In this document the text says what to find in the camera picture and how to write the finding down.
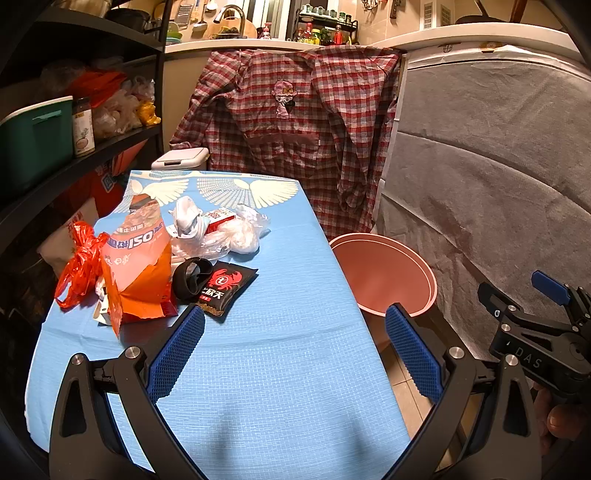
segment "green storage box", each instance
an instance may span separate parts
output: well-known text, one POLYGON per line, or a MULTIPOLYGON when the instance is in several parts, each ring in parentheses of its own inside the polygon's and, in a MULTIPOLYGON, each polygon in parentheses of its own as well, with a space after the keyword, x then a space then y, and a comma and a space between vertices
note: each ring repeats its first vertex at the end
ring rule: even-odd
POLYGON ((17 197, 73 158, 72 97, 36 103, 0 122, 0 199, 17 197))

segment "red and white box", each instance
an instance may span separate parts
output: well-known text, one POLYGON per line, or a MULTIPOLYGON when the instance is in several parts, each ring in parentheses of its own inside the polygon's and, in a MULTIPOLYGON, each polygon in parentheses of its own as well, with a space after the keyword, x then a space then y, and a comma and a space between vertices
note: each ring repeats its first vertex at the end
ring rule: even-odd
POLYGON ((223 222, 227 222, 228 220, 232 220, 236 215, 233 211, 228 210, 225 207, 220 207, 218 209, 212 210, 211 212, 204 213, 203 216, 209 218, 209 226, 205 233, 215 232, 217 227, 219 227, 223 222))

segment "faucet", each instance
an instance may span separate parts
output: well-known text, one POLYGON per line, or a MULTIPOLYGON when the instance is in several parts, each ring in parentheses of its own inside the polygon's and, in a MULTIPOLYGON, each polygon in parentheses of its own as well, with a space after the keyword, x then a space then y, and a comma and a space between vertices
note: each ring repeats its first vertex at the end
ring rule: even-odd
POLYGON ((224 14, 226 13, 226 10, 229 10, 229 9, 235 10, 238 12, 238 16, 240 17, 240 29, 238 30, 238 38, 243 38, 244 37, 244 23, 246 20, 246 16, 244 15, 244 11, 242 10, 242 8, 240 8, 239 6, 225 5, 220 10, 220 13, 218 13, 216 15, 216 18, 213 19, 213 23, 220 23, 222 21, 224 14))

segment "air vent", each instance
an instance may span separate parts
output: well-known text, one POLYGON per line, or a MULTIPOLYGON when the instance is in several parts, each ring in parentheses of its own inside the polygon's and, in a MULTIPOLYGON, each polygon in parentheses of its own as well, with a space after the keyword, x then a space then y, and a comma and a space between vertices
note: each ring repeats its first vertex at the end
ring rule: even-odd
POLYGON ((448 9, 445 5, 441 6, 441 26, 445 27, 446 25, 452 24, 452 11, 448 9))
POLYGON ((423 28, 431 28, 433 26, 433 4, 425 4, 423 10, 423 28))

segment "white trash bin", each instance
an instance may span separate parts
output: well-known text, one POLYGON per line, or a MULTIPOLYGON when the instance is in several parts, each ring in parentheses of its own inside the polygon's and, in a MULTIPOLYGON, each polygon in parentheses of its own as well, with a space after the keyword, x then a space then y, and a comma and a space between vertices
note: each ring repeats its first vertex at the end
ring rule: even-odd
POLYGON ((152 170, 207 170, 207 148, 169 150, 152 163, 152 170))

